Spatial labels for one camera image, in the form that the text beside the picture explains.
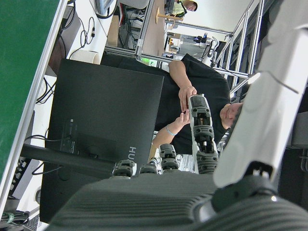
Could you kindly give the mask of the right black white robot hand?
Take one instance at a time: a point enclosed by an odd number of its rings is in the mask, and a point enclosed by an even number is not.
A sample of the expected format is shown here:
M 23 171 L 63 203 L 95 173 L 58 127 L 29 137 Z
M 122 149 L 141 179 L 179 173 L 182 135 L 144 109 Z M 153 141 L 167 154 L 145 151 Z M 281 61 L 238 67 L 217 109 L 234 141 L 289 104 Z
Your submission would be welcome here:
M 308 80 L 308 3 L 283 0 L 258 74 L 213 174 L 171 169 L 80 189 L 50 231 L 305 231 L 272 183 Z

